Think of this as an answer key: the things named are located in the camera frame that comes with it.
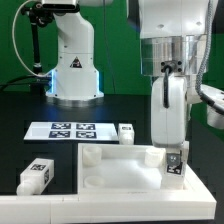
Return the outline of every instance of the small white box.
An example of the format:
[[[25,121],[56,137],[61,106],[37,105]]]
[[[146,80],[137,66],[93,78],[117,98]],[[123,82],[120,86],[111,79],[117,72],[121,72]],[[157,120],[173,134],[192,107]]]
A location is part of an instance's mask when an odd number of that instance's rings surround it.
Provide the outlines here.
[[[134,145],[135,132],[132,124],[119,124],[118,138],[121,145]]]

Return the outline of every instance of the table surface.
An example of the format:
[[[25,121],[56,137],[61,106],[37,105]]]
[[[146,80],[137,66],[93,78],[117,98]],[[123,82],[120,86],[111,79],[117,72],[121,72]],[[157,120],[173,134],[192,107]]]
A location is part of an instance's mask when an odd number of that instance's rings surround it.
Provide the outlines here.
[[[105,96],[101,105],[67,108],[49,104],[45,97],[38,95],[3,92],[0,94],[0,104],[0,195],[15,195],[20,173],[35,158],[49,158],[55,161],[55,177],[43,194],[75,194],[77,192],[76,170],[79,142],[25,142],[23,140],[25,133],[30,123],[34,121],[114,123],[116,128],[119,123],[132,123],[135,130],[135,144],[151,145],[149,96],[108,95]],[[187,138],[191,142],[189,165],[218,202],[216,222],[183,221],[156,222],[156,224],[222,224],[224,222],[222,221],[224,220],[222,212],[224,209],[224,173],[222,171],[224,170],[222,162],[224,143],[195,120],[190,122]]]

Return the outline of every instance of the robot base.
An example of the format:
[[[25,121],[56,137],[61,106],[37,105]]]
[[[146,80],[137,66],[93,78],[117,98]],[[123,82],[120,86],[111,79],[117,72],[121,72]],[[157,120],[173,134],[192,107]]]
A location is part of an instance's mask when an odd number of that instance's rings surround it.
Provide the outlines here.
[[[97,97],[95,99],[90,100],[63,100],[57,97],[49,97],[46,96],[46,101],[50,104],[55,104],[58,106],[65,106],[65,107],[90,107],[95,106],[103,103],[104,97]]]

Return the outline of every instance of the black label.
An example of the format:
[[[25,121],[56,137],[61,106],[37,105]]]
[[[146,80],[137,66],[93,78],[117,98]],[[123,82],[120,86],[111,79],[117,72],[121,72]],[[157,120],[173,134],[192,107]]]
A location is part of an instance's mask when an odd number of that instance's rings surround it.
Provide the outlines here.
[[[49,169],[44,174],[44,184],[46,184],[49,181],[50,175],[49,175]]]
[[[82,68],[81,62],[79,61],[79,58],[76,57],[75,60],[72,62],[71,68]]]
[[[95,124],[76,124],[77,130],[96,130]]]
[[[88,138],[88,139],[96,139],[96,132],[93,131],[77,131],[76,138]]]
[[[125,131],[130,131],[131,128],[130,127],[122,127],[122,130],[125,130]]]
[[[53,123],[51,129],[65,130],[65,129],[71,129],[71,127],[72,127],[71,123]]]
[[[34,164],[31,167],[31,170],[42,171],[45,167],[46,167],[45,165]]]
[[[49,138],[70,138],[70,131],[51,131],[49,134]]]
[[[167,166],[167,173],[181,175],[183,169],[183,163],[180,163],[179,166]]]

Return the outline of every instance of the black cable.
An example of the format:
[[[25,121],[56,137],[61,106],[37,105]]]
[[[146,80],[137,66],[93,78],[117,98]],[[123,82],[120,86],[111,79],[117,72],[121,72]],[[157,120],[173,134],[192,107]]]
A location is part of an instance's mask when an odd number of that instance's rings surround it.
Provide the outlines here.
[[[37,84],[36,82],[24,82],[24,83],[8,83],[7,86],[22,86],[22,85],[32,85]]]
[[[10,81],[8,81],[7,83],[4,83],[4,84],[1,84],[0,83],[0,92],[3,92],[4,89],[6,89],[8,86],[16,86],[16,85],[31,85],[31,84],[37,84],[37,85],[41,85],[41,84],[45,84],[44,82],[29,82],[29,83],[15,83],[15,82],[19,82],[19,81],[22,81],[22,80],[26,80],[26,79],[30,79],[30,78],[37,78],[36,76],[34,75],[30,75],[30,76],[20,76],[20,77],[17,77],[15,79],[12,79]],[[46,81],[46,85],[47,83],[50,81],[50,78],[46,78],[46,77],[43,77],[43,78],[39,78],[39,80],[44,80]]]
[[[30,76],[26,75],[26,76],[20,76],[20,77],[17,77],[15,79],[12,79],[12,80],[8,81],[7,83],[1,85],[0,92],[2,92],[4,89],[6,89],[12,83],[15,83],[15,82],[18,82],[18,81],[22,81],[22,80],[25,80],[25,79],[30,79],[30,78],[36,78],[36,76],[34,76],[34,75],[30,75]]]
[[[165,70],[165,76],[163,78],[163,106],[168,109],[170,107],[169,102],[169,75],[170,69],[167,67]]]
[[[106,45],[106,54],[107,54],[107,63],[109,66],[110,73],[112,75],[112,80],[113,80],[113,90],[114,94],[116,94],[116,84],[115,84],[115,75],[113,71],[113,66],[111,64],[111,57],[110,57],[110,52],[109,52],[109,44],[108,44],[108,39],[107,39],[107,26],[106,26],[106,2],[103,0],[103,26],[104,26],[104,42]]]

